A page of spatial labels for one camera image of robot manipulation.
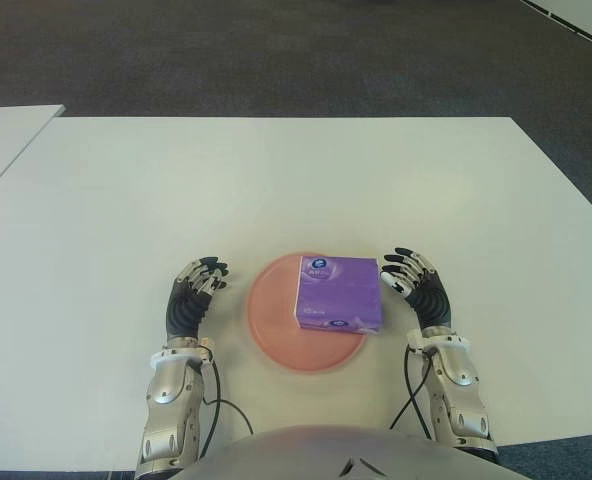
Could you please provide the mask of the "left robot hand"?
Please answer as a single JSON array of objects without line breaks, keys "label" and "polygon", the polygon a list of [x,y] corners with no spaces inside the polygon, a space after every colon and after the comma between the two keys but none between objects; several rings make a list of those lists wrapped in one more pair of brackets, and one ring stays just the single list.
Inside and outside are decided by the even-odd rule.
[{"label": "left robot hand", "polygon": [[172,282],[166,307],[167,339],[196,339],[216,292],[226,287],[228,264],[203,257],[187,264]]}]

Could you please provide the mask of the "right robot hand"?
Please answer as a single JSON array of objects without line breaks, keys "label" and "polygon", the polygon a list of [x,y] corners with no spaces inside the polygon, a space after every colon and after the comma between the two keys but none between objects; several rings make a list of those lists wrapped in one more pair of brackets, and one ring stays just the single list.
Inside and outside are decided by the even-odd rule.
[{"label": "right robot hand", "polygon": [[384,256],[380,278],[416,313],[421,330],[451,327],[451,306],[437,269],[423,255],[396,247]]}]

